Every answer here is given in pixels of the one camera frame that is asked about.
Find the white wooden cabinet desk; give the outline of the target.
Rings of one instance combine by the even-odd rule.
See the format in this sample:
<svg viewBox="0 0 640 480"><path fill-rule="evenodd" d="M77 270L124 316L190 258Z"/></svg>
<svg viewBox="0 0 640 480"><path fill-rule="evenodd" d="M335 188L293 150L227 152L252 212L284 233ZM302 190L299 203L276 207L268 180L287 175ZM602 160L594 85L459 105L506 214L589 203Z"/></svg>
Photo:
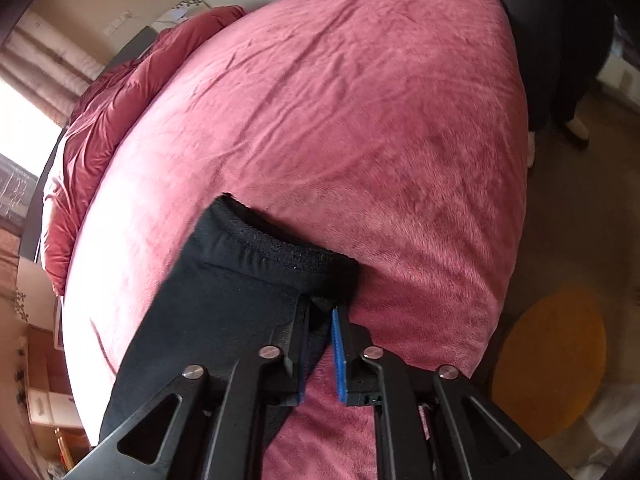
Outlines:
<svg viewBox="0 0 640 480"><path fill-rule="evenodd" d="M75 465L88 454L91 444L72 395L64 352L55 348L51 332L31 325L26 328L21 352L28 429L37 450L49 462Z"/></svg>

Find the red duvet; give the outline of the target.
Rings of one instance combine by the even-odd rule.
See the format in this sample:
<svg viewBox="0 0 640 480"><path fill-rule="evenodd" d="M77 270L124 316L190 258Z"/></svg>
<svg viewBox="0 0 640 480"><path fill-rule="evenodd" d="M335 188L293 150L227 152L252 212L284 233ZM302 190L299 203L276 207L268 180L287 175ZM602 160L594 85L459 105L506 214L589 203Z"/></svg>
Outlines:
<svg viewBox="0 0 640 480"><path fill-rule="evenodd" d="M245 15L242 6L217 6L165 29L81 96L43 188L41 262L55 296L65 295L78 234L119 144L188 57Z"/></svg>

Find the black embroidered pants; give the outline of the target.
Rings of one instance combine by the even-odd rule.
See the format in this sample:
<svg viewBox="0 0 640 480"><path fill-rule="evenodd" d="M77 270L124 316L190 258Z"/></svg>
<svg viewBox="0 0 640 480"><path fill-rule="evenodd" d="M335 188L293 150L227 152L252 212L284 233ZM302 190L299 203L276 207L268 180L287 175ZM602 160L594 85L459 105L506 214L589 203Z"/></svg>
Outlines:
<svg viewBox="0 0 640 480"><path fill-rule="evenodd" d="M157 291L120 363L100 436L106 438L184 368L226 379L243 353L311 306L307 367L330 339L331 310L356 294L359 264L284 232L229 194L218 196Z"/></svg>

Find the dark bed headboard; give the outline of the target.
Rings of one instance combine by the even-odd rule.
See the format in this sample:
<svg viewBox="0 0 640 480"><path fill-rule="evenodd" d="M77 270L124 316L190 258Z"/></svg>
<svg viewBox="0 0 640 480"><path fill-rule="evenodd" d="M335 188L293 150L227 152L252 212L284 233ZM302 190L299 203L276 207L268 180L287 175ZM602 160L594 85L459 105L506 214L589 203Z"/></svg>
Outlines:
<svg viewBox="0 0 640 480"><path fill-rule="evenodd" d="M87 102L63 129L29 205L20 256L44 266L70 263L76 238L96 196L108 159L152 99L134 86L158 32L146 26L93 81Z"/></svg>

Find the pink patterned curtains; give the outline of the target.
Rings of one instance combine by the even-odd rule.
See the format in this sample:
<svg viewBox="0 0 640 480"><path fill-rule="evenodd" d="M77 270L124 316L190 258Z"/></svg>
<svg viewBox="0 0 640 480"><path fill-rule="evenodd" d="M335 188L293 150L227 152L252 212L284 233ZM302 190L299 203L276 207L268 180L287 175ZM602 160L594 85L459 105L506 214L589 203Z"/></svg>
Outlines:
<svg viewBox="0 0 640 480"><path fill-rule="evenodd" d="M104 65L28 11L1 45L1 227L21 235L38 178Z"/></svg>

